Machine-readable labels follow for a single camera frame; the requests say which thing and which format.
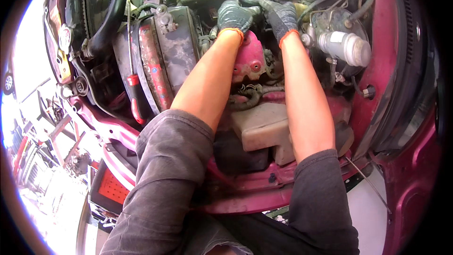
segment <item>tire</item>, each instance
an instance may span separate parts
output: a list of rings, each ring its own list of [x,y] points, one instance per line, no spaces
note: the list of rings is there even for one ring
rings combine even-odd
[[[14,92],[14,79],[11,73],[6,73],[3,79],[3,93],[6,95]]]

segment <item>work glove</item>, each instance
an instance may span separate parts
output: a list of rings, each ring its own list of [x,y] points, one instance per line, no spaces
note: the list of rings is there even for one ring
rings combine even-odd
[[[291,2],[285,4],[276,3],[270,0],[258,0],[264,9],[264,16],[272,26],[274,36],[281,48],[282,40],[292,32],[297,31],[296,8]]]
[[[237,31],[244,40],[244,34],[252,25],[252,21],[253,12],[239,6],[239,0],[226,0],[218,10],[217,25],[220,30],[218,37],[224,30],[233,30]]]

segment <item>car engine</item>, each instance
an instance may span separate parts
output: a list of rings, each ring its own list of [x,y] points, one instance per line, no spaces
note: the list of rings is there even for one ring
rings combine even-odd
[[[69,55],[78,77],[72,85],[60,85],[62,98],[86,96],[140,131],[170,108],[215,42],[223,1],[67,0],[59,48]],[[292,2],[296,8],[300,38],[326,92],[338,154],[344,155],[354,137],[348,126],[354,94],[372,99],[375,91],[372,85],[357,86],[371,60],[374,0],[273,1]],[[294,161],[281,50],[258,0],[239,2],[254,20],[235,60],[230,98],[214,143],[216,165],[225,174]]]

